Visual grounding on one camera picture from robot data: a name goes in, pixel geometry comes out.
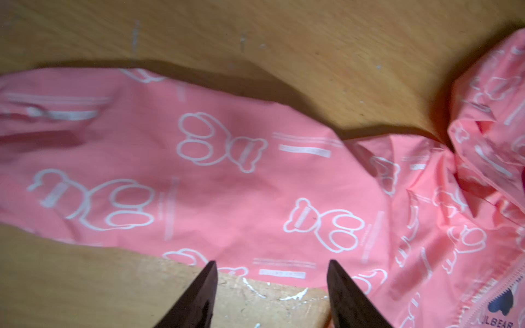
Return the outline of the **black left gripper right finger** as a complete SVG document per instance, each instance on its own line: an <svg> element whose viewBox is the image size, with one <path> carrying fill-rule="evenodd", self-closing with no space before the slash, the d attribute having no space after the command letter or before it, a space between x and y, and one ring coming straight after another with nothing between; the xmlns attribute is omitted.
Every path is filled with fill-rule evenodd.
<svg viewBox="0 0 525 328"><path fill-rule="evenodd" d="M329 262L327 284L334 327L392 328L336 260Z"/></svg>

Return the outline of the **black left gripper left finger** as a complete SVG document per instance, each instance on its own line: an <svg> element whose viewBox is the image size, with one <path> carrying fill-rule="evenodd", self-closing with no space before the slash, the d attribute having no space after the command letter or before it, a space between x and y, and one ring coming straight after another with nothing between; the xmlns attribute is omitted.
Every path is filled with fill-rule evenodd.
<svg viewBox="0 0 525 328"><path fill-rule="evenodd" d="M210 328L217 286L217 265L212 260L154 328Z"/></svg>

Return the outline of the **pink printed jacket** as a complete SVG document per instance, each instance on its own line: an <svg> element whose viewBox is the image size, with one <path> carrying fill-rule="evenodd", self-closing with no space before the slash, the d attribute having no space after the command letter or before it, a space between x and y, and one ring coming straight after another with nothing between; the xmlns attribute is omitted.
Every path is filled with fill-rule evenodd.
<svg viewBox="0 0 525 328"><path fill-rule="evenodd" d="M141 68L1 78L1 222L325 288L395 327L524 326L524 31L453 86L452 147L343 141L276 102Z"/></svg>

